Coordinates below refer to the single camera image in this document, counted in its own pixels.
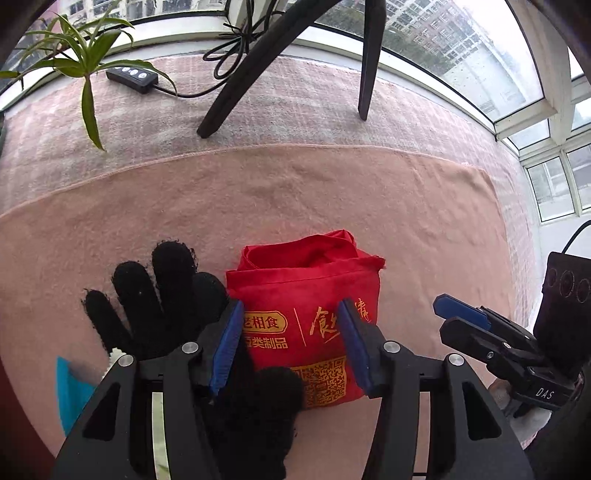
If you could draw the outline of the right white gloved hand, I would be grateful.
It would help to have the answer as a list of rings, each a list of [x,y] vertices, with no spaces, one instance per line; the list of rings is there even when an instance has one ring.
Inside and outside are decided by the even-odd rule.
[[[489,393],[492,395],[500,409],[505,411],[510,404],[511,386],[501,379],[496,379],[489,387]],[[509,416],[509,423],[519,440],[523,449],[526,449],[551,419],[552,412],[539,407],[530,407],[524,414],[514,414]]]

